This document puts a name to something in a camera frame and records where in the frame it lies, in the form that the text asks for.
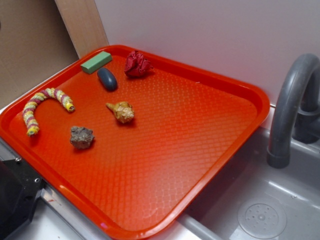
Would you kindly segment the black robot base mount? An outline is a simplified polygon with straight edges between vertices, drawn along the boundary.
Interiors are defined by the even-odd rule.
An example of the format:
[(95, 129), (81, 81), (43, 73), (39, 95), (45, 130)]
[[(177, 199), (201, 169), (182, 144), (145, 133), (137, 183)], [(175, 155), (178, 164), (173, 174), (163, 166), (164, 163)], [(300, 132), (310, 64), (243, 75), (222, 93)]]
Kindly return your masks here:
[(42, 177), (24, 160), (0, 162), (0, 238), (9, 239), (29, 225), (44, 187)]

